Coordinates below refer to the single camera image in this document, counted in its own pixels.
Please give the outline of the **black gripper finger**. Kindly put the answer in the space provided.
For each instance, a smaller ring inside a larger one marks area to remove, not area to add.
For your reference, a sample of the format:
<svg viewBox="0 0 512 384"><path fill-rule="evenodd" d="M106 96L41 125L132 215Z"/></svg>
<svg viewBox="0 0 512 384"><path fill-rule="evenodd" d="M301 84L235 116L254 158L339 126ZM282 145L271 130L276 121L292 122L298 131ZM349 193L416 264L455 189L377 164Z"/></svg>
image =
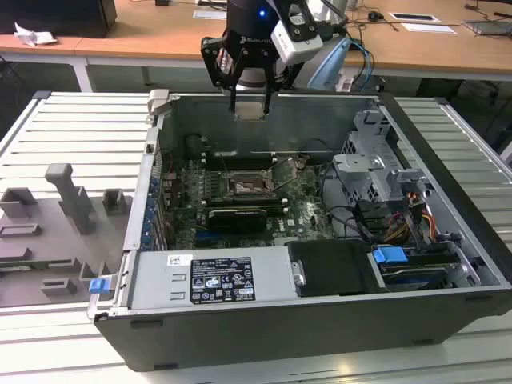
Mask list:
<svg viewBox="0 0 512 384"><path fill-rule="evenodd" d="M279 75L276 75L273 65L264 67L264 74L266 79L265 101L263 105L264 114L268 114L270 112L270 100L272 94L280 90L291 89L301 69L302 64L298 63L292 66L286 66L283 72L281 72Z"/></svg>
<svg viewBox="0 0 512 384"><path fill-rule="evenodd" d="M246 68L246 55L240 53L229 72L224 73L218 64L218 58L224 53L227 53L227 48L223 38L203 38L201 40L201 55L210 80L217 88L230 92L229 111L234 113L237 96L236 85Z"/></svg>

